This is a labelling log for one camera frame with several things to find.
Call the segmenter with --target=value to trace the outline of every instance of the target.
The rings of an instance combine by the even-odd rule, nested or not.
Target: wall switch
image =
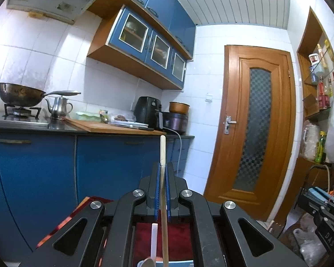
[[[206,94],[206,102],[213,102],[213,95],[212,94],[209,94],[209,93]]]

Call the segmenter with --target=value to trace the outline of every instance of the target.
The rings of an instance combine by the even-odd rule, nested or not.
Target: red bottle
[[[329,96],[326,93],[325,86],[323,83],[323,76],[319,78],[319,83],[317,86],[317,92],[318,92],[318,104],[319,109],[327,109],[330,107],[330,100]]]

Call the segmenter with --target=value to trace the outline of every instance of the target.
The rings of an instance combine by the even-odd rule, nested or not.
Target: stove burner
[[[7,112],[7,108],[8,107],[12,107],[12,113],[8,113]],[[26,109],[24,107],[18,107],[16,108],[14,105],[10,105],[10,104],[4,104],[4,108],[5,108],[5,117],[10,116],[10,115],[15,115],[17,117],[34,117],[35,119],[38,119],[39,113],[41,112],[41,108],[40,107],[30,107],[30,109],[35,109],[37,110],[36,116],[31,115],[32,111],[30,109]]]

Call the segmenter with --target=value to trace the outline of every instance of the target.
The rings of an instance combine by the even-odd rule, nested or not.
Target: gas stove
[[[19,126],[30,125],[45,127],[49,125],[46,119],[39,118],[40,107],[31,107],[30,109],[16,107],[14,105],[4,105],[5,111],[0,111],[0,125]],[[36,115],[32,115],[31,110],[37,110]]]

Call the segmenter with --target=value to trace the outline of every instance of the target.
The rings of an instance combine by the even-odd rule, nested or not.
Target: green container
[[[317,142],[317,154],[314,160],[316,163],[322,163],[323,158],[325,157],[323,153],[324,153],[324,147],[325,147],[325,140],[327,139],[327,134],[325,133],[325,131],[321,131],[320,135],[321,137],[319,141]]]

